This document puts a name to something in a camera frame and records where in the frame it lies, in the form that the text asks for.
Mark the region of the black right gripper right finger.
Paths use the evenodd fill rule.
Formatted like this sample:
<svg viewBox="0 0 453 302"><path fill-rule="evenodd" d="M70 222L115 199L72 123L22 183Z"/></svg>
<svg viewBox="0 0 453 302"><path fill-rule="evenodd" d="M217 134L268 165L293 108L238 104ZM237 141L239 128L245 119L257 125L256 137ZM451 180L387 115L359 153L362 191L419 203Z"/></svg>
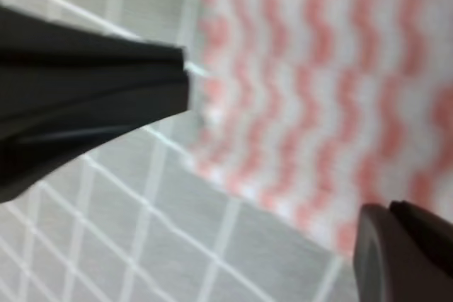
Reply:
<svg viewBox="0 0 453 302"><path fill-rule="evenodd" d="M452 224L408 202L392 202L390 301L452 300Z"/></svg>

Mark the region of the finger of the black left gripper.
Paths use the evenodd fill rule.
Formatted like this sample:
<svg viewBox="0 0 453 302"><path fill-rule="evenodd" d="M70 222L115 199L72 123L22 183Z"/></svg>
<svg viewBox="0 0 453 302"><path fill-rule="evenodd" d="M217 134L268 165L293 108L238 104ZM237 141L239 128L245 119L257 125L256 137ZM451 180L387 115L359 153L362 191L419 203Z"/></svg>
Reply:
<svg viewBox="0 0 453 302"><path fill-rule="evenodd" d="M1 124L1 202L98 146L186 111L188 92L183 72Z"/></svg>
<svg viewBox="0 0 453 302"><path fill-rule="evenodd" d="M145 66L157 79L185 81L184 50L60 25L1 7L1 65L47 68Z"/></svg>

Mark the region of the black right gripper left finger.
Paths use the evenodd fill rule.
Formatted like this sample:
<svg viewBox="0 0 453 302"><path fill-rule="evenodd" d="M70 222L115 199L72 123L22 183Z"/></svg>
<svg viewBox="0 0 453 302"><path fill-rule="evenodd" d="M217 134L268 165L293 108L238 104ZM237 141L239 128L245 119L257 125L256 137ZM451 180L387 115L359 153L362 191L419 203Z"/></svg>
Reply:
<svg viewBox="0 0 453 302"><path fill-rule="evenodd" d="M402 253L406 233L385 207L366 204L360 210L353 269L360 301L397 301L398 270L390 260Z"/></svg>

